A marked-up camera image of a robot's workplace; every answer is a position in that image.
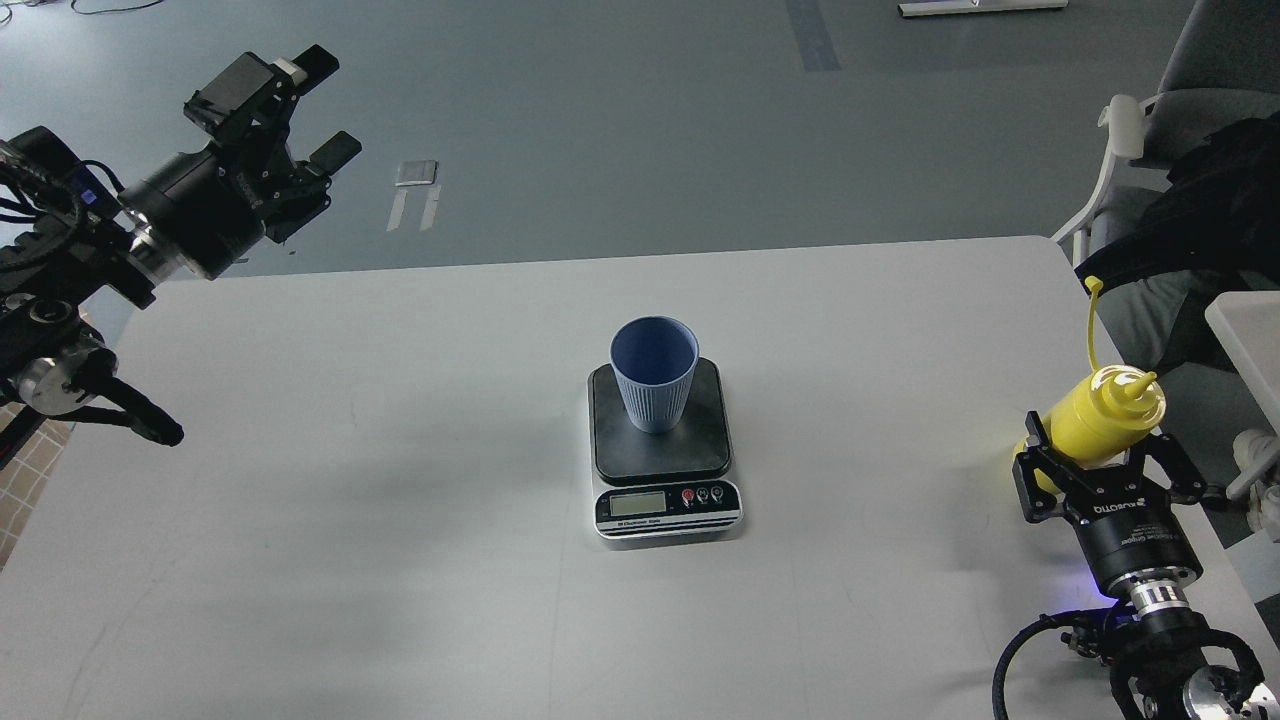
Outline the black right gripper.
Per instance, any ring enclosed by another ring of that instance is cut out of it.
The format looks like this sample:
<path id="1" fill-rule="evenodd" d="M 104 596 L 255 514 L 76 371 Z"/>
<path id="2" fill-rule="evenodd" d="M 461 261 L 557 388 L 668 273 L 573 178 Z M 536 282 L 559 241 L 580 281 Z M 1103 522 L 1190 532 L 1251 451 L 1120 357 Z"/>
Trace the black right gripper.
<path id="1" fill-rule="evenodd" d="M 1024 425 L 1011 468 L 1021 516 L 1032 524 L 1068 521 L 1102 596 L 1125 598 L 1151 579 L 1183 587 L 1199 579 L 1203 565 L 1172 506 L 1199 503 L 1207 483 L 1175 436 L 1148 434 L 1130 448 L 1130 462 L 1084 469 L 1051 445 L 1036 410 Z M 1143 474 L 1148 459 L 1167 488 Z M 1064 491 L 1059 480 L 1066 482 Z"/>

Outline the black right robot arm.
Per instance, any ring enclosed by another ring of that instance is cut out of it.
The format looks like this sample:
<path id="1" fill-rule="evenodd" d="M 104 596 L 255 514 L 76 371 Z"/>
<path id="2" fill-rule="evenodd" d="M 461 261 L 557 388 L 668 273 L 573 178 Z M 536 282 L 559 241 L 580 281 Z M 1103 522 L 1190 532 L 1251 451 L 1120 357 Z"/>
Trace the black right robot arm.
<path id="1" fill-rule="evenodd" d="M 1000 655 L 992 714 L 1009 716 L 1006 683 L 1018 651 L 1043 632 L 1097 659 L 1125 719 L 1275 719 L 1277 696 L 1239 635 L 1215 629 L 1187 598 L 1202 564 L 1174 514 L 1201 501 L 1206 483 L 1178 441 L 1148 434 L 1120 462 L 1084 468 L 1052 447 L 1038 413 L 1012 480 L 1029 523 L 1064 519 L 1097 591 L 1111 605 L 1041 615 Z"/>

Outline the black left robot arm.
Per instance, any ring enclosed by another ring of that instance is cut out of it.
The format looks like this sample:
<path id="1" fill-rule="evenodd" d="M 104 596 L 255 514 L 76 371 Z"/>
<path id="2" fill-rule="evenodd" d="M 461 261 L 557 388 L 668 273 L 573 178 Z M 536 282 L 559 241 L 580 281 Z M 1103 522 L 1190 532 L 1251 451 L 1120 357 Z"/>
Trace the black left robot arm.
<path id="1" fill-rule="evenodd" d="M 291 155 L 300 100 L 339 69 L 326 49 L 265 61 L 244 53 L 196 91 L 186 117 L 209 137 L 124 186 L 37 126 L 3 143 L 3 462 L 47 420 L 124 427 L 164 446 L 180 424 L 116 374 L 116 355 L 81 315 L 110 288 L 138 309 L 178 269 L 212 281 L 256 243 L 284 243 L 329 209 L 333 176 L 360 154 L 338 132 L 303 160 Z"/>

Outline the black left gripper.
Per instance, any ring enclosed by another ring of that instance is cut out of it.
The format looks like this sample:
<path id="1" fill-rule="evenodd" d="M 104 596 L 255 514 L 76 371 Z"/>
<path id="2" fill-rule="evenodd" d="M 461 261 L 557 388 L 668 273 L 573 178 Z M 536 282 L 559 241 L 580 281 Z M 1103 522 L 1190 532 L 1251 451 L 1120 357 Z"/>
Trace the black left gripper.
<path id="1" fill-rule="evenodd" d="M 293 59 L 241 54 L 184 102 L 212 141 L 179 152 L 119 193 L 122 206 L 193 273 L 215 279 L 261 240 L 284 243 L 329 209 L 332 177 L 364 151 L 335 132 L 306 159 L 283 140 L 251 140 L 288 123 L 340 61 L 314 45 Z"/>

